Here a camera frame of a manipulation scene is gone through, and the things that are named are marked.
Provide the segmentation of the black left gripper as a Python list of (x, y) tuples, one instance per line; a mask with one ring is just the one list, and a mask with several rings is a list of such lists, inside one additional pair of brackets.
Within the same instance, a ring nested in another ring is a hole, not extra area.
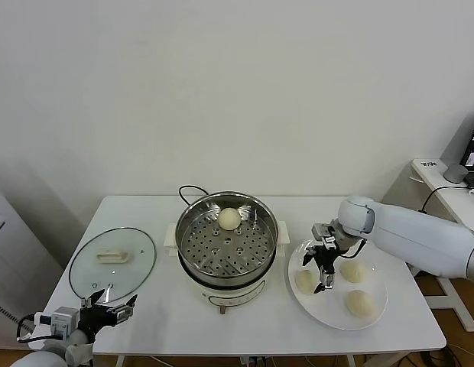
[(133, 315), (137, 294), (125, 304), (111, 308), (96, 304), (104, 293), (105, 290), (101, 289), (81, 299), (79, 330), (87, 337), (95, 337), (103, 327), (114, 327), (117, 322), (125, 322)]

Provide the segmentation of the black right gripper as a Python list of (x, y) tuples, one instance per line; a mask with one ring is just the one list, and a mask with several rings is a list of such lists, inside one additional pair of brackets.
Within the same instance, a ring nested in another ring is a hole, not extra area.
[(303, 256), (302, 266), (306, 266), (312, 260), (319, 268), (319, 284), (313, 293), (318, 294), (333, 288), (335, 280), (334, 261), (339, 257), (339, 249), (327, 248), (325, 245), (315, 245), (313, 248), (306, 248)]

